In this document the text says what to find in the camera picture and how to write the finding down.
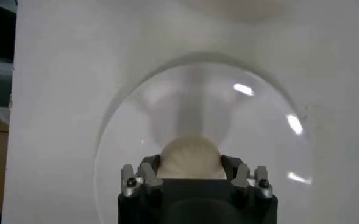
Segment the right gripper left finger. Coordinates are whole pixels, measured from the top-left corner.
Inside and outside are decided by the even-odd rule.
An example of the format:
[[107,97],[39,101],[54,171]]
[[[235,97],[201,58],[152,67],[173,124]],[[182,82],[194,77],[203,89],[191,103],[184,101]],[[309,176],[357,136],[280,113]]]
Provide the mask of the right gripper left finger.
[[151,193],[157,189],[162,191],[163,180],[157,176],[160,165],[160,155],[144,157],[137,168],[137,172],[131,164],[123,165],[121,168],[121,194],[132,198],[140,195],[142,189]]

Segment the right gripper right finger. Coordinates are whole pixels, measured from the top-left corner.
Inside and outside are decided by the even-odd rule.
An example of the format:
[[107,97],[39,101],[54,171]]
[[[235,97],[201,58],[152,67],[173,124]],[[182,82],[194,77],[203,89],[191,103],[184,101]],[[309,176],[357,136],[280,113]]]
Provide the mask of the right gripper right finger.
[[250,168],[241,159],[227,155],[221,156],[221,164],[228,181],[243,197],[273,197],[273,186],[268,179],[266,166],[258,166],[251,174]]

